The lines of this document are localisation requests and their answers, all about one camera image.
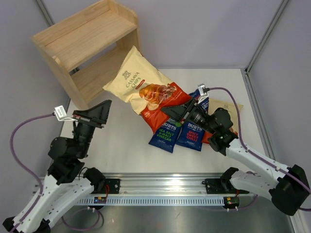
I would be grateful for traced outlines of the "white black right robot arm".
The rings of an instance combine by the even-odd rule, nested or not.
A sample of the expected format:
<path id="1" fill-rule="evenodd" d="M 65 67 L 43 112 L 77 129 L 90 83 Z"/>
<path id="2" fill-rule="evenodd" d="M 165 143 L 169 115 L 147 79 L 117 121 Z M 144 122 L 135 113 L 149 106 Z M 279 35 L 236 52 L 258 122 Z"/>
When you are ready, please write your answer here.
<path id="1" fill-rule="evenodd" d="M 221 177 L 221 188 L 225 192 L 234 189 L 245 190 L 270 200 L 282 213 L 294 216 L 310 195 L 306 173 L 298 165 L 289 167 L 263 154 L 256 154 L 242 139 L 231 131 L 233 125 L 229 112 L 217 108 L 207 114 L 195 99 L 188 102 L 163 107 L 163 113 L 184 123 L 190 121 L 212 134 L 209 144 L 216 152 L 237 160 L 254 171 L 255 175 L 229 168 Z"/>

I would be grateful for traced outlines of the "Burts sea salt vinegar bag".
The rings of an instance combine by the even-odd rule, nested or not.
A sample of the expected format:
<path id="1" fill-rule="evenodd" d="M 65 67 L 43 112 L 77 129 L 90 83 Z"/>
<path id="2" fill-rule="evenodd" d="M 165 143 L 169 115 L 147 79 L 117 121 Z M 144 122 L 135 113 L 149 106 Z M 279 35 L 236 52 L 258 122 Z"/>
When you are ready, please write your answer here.
<path id="1" fill-rule="evenodd" d="M 173 153 L 174 146 L 180 134 L 182 124 L 173 119 L 166 121 L 149 141 L 149 145 Z"/>

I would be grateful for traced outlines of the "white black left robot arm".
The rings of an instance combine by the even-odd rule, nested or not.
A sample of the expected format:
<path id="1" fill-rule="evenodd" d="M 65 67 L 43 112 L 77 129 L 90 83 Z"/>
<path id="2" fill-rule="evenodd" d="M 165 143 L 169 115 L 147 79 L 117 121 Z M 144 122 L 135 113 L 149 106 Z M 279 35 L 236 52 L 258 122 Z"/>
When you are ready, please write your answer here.
<path id="1" fill-rule="evenodd" d="M 18 215 L 3 222 L 7 232 L 49 233 L 78 200 L 91 193 L 110 191 L 105 176 L 95 167 L 88 168 L 78 182 L 74 180 L 83 170 L 81 160 L 87 157 L 95 129 L 103 128 L 108 120 L 111 103 L 111 100 L 105 100 L 88 110 L 75 110 L 71 117 L 63 106 L 58 106 L 53 113 L 42 116 L 73 123 L 72 138 L 56 137 L 51 142 L 48 155 L 52 164 L 44 180 L 17 158 L 13 146 L 15 135 L 11 135 L 10 149 L 14 159 L 37 180 L 39 190 Z"/>

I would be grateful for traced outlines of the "cassava chips bag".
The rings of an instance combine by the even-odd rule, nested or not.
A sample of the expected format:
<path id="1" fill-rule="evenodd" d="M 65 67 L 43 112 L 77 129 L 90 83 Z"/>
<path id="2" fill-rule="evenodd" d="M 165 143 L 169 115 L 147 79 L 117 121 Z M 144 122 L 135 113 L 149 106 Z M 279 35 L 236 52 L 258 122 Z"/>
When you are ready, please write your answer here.
<path id="1" fill-rule="evenodd" d="M 211 137 L 224 136 L 229 131 L 236 136 L 239 134 L 237 111 L 233 103 L 209 98 L 207 123 L 208 131 L 205 131 L 202 143 L 210 144 Z"/>
<path id="2" fill-rule="evenodd" d="M 175 82 L 157 70 L 133 46 L 126 55 L 116 77 L 103 86 L 108 91 L 131 104 L 156 132 L 168 119 L 162 107 L 171 107 L 188 102 L 191 96 Z"/>

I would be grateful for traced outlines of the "Burts spicy sweet chilli bag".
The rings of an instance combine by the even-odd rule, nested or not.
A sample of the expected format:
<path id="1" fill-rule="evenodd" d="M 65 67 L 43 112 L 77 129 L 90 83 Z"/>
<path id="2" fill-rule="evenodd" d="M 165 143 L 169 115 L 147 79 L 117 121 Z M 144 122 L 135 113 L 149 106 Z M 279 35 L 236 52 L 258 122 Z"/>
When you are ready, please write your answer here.
<path id="1" fill-rule="evenodd" d="M 188 121 L 182 126 L 176 144 L 192 150 L 201 151 L 204 134 L 205 131 L 202 128 Z"/>

